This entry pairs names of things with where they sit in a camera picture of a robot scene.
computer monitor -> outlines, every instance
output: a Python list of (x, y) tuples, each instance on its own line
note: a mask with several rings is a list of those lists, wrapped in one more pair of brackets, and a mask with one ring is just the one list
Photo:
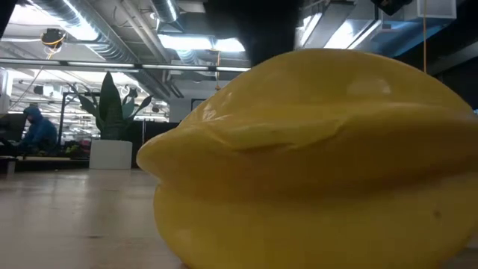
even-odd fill
[(27, 120), (26, 114), (0, 114), (0, 137), (20, 142)]

yellow object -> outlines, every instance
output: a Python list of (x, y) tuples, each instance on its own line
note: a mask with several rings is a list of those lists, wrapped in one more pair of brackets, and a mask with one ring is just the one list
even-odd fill
[(192, 269), (428, 269), (476, 226), (477, 138), (436, 79), (311, 49), (239, 75), (137, 160)]

ceiling lamp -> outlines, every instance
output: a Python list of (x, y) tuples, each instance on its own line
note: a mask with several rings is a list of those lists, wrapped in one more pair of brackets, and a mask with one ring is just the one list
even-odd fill
[(237, 38), (228, 38), (216, 41), (214, 49), (221, 52), (244, 52), (246, 51)]
[(168, 49), (215, 49), (221, 52), (244, 52), (245, 49), (237, 38), (217, 40), (213, 45), (209, 37), (170, 36), (159, 34), (163, 46)]
[(189, 50), (189, 49), (212, 49), (212, 43), (208, 37), (180, 37), (159, 34), (163, 46), (168, 49)]

person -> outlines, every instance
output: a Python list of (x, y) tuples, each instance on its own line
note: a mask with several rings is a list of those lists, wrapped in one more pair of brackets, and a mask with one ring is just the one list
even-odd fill
[(50, 151), (57, 143), (57, 129), (55, 125), (43, 117), (40, 109), (35, 106), (23, 111), (27, 115), (30, 128), (19, 144), (21, 149)]

blue hoodie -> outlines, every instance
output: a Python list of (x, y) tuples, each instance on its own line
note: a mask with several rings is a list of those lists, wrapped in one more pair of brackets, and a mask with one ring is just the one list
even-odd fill
[(25, 108), (23, 113), (32, 116), (33, 122), (21, 144), (39, 146), (40, 143), (46, 143), (45, 146), (54, 146), (57, 143), (57, 129), (52, 122), (42, 116), (40, 109), (31, 106)]

